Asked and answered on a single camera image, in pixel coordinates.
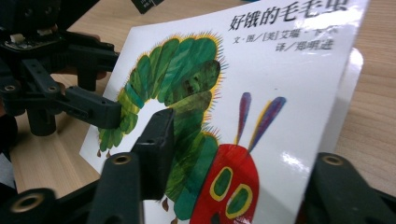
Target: book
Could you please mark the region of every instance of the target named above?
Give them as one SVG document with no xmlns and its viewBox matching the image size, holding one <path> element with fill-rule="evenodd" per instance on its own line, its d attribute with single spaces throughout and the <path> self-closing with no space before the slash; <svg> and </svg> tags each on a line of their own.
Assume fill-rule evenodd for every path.
<svg viewBox="0 0 396 224">
<path fill-rule="evenodd" d="M 104 93 L 120 127 L 91 126 L 80 155 L 100 173 L 171 107 L 176 156 L 146 223 L 293 223 L 347 113 L 367 5 L 265 0 L 133 27 Z"/>
</svg>

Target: wooden table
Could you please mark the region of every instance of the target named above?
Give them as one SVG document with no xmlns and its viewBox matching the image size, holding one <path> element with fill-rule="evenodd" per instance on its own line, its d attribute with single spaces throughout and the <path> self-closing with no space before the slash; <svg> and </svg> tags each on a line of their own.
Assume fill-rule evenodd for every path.
<svg viewBox="0 0 396 224">
<path fill-rule="evenodd" d="M 70 31 L 101 36 L 121 51 L 133 26 L 173 21 L 245 4 L 239 0 L 165 0 L 140 15 L 130 0 L 102 0 Z M 368 183 L 396 196 L 396 2 L 372 1 L 355 48 L 364 58 L 361 78 L 337 143 Z M 98 81 L 102 94 L 105 79 Z M 56 76 L 67 86 L 75 76 Z M 89 124 L 65 114 L 56 117 L 57 131 L 49 136 L 30 134 L 25 115 L 18 117 L 20 141 L 11 157 L 18 191 L 55 189 L 62 197 L 99 177 L 79 155 Z"/>
</svg>

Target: picture book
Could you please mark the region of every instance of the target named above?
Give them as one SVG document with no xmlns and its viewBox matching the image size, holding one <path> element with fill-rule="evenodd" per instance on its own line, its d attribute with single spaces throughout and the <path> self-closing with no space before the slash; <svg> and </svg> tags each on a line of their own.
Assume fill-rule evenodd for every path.
<svg viewBox="0 0 396 224">
<path fill-rule="evenodd" d="M 80 155 L 100 173 L 170 107 L 176 155 L 146 223 L 293 223 L 359 77 L 367 5 L 263 0 L 133 27 L 104 93 L 122 105 L 120 127 L 91 126 Z"/>
</svg>

